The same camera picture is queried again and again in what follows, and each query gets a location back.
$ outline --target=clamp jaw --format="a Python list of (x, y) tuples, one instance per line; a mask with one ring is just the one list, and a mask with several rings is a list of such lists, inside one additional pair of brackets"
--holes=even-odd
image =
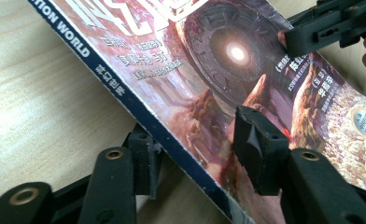
[(32, 182), (0, 197), (0, 223), (136, 223), (135, 195), (156, 198), (162, 149), (139, 125), (121, 147), (102, 151), (93, 172), (52, 192)]
[(340, 41), (345, 48), (366, 36), (366, 0), (317, 0), (317, 5), (289, 18), (289, 57), (298, 57)]
[(287, 223), (366, 223), (366, 191), (347, 184), (316, 150), (290, 150), (259, 111), (237, 107), (233, 150), (259, 195), (282, 190)]

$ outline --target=bright light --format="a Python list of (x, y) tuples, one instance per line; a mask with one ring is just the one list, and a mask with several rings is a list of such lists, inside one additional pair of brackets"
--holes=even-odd
[(232, 48), (231, 53), (236, 60), (242, 61), (245, 58), (245, 54), (240, 48)]
[(240, 43), (232, 42), (227, 45), (227, 55), (238, 65), (245, 65), (249, 61), (247, 49)]

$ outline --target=magazine title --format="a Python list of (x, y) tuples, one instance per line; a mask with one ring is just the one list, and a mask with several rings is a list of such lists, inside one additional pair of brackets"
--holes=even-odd
[[(66, 0), (66, 3), (85, 24), (106, 30), (100, 20), (103, 19), (114, 23), (123, 34), (131, 36), (149, 35), (164, 29), (169, 26), (169, 21), (181, 21), (207, 1), (193, 3), (192, 0), (137, 0), (129, 5), (126, 1), (104, 0), (102, 3), (100, 0)], [(148, 21), (140, 21), (141, 15), (132, 13), (133, 9), (138, 10), (134, 7), (134, 2), (145, 10), (141, 15), (152, 16), (153, 28)], [(115, 9), (119, 11), (119, 15), (113, 13)]]

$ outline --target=magazine cover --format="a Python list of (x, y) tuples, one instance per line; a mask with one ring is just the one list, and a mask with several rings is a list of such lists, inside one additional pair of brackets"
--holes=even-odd
[(232, 152), (237, 105), (366, 189), (366, 97), (319, 54), (290, 59), (267, 1), (29, 2), (233, 222), (284, 222)]

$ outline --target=table surface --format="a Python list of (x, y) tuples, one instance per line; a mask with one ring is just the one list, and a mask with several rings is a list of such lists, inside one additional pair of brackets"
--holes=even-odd
[[(285, 17), (316, 1), (270, 1)], [(321, 50), (366, 95), (360, 44)], [(135, 120), (25, 0), (0, 0), (0, 195), (25, 182), (53, 190), (89, 175)], [(230, 223), (170, 160), (159, 199), (140, 199), (138, 223)]]

